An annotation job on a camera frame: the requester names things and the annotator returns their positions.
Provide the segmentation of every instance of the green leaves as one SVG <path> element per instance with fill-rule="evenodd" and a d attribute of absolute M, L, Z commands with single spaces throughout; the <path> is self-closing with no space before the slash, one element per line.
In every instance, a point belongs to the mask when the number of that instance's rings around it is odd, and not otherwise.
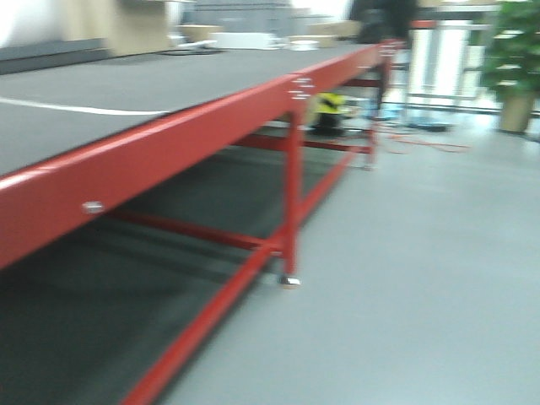
<path fill-rule="evenodd" d="M 502 2 L 481 85 L 495 91 L 498 99 L 540 92 L 540 0 Z"/>

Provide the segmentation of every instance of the black object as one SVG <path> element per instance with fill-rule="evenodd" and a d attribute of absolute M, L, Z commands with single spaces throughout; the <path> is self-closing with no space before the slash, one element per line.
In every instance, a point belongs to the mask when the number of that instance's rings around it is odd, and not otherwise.
<path fill-rule="evenodd" d="M 338 128 L 341 126 L 342 120 L 343 117 L 341 114 L 327 114 L 323 112 L 319 115 L 316 127 L 326 129 Z"/>
<path fill-rule="evenodd" d="M 418 119 L 407 124 L 409 128 L 422 129 L 428 132 L 446 132 L 451 126 L 448 122 L 432 121 L 430 119 Z"/>
<path fill-rule="evenodd" d="M 349 19 L 364 23 L 359 43 L 393 37 L 410 45 L 409 27 L 417 12 L 417 0 L 354 0 Z"/>

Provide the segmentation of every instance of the white line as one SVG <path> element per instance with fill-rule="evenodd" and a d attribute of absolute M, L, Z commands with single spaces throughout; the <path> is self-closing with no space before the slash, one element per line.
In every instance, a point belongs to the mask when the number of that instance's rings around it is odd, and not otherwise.
<path fill-rule="evenodd" d="M 125 110 L 107 110 L 104 108 L 94 107 L 76 107 L 74 105 L 48 104 L 38 101 L 9 99 L 0 96 L 0 103 L 10 105 L 21 105 L 24 107 L 47 108 L 49 110 L 86 112 L 88 114 L 98 114 L 101 116 L 156 116 L 159 114 L 167 114 L 170 111 L 125 111 Z"/>

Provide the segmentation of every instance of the red table leg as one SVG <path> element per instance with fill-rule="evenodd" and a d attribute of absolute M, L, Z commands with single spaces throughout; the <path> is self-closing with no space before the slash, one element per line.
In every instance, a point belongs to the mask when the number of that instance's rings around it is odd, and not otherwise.
<path fill-rule="evenodd" d="M 300 285 L 300 280 L 293 275 L 296 265 L 296 239 L 301 221 L 302 145 L 304 142 L 301 125 L 305 111 L 305 98 L 293 97 L 292 102 L 289 133 L 285 141 L 284 268 L 280 278 L 280 283 L 285 288 Z"/>

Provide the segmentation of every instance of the yellow and black object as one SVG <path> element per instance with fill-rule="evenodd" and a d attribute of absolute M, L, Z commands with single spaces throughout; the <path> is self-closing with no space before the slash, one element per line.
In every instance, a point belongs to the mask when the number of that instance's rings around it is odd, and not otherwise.
<path fill-rule="evenodd" d="M 338 129 L 343 119 L 345 97 L 335 93 L 316 96 L 316 129 Z"/>

